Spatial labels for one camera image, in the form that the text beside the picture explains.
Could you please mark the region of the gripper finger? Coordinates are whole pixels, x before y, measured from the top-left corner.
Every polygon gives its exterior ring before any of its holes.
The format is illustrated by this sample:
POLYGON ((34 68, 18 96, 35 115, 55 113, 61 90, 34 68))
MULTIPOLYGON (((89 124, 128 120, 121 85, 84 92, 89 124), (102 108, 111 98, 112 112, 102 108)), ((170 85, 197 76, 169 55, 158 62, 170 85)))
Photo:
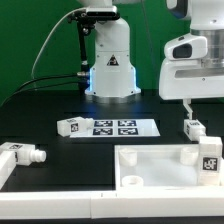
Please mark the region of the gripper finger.
POLYGON ((187 111, 188 119, 193 119, 193 110, 191 108, 191 99, 183 99, 183 106, 187 111))

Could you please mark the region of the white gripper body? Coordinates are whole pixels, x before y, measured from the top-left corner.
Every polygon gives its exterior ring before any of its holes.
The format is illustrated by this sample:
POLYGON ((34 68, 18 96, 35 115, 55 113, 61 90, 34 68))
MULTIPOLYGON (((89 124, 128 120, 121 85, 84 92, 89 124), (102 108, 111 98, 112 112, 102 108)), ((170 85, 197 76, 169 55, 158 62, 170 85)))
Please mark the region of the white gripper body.
POLYGON ((159 95, 164 100, 224 97, 224 32, 192 32, 166 43, 159 95))

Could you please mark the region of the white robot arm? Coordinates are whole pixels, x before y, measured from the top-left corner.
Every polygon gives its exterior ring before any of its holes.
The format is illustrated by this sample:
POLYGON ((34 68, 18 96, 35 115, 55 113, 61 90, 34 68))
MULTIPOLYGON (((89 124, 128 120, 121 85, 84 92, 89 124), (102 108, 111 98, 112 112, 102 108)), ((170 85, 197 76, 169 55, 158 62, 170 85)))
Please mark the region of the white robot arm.
MULTIPOLYGON (((95 63, 85 94, 103 102, 138 95, 136 70, 130 62, 130 28, 119 17, 122 0, 77 0, 81 17, 92 22, 95 63)), ((158 93, 164 100, 224 97, 224 0, 165 0, 169 12, 188 20, 189 32, 172 40, 162 39, 163 54, 158 93)))

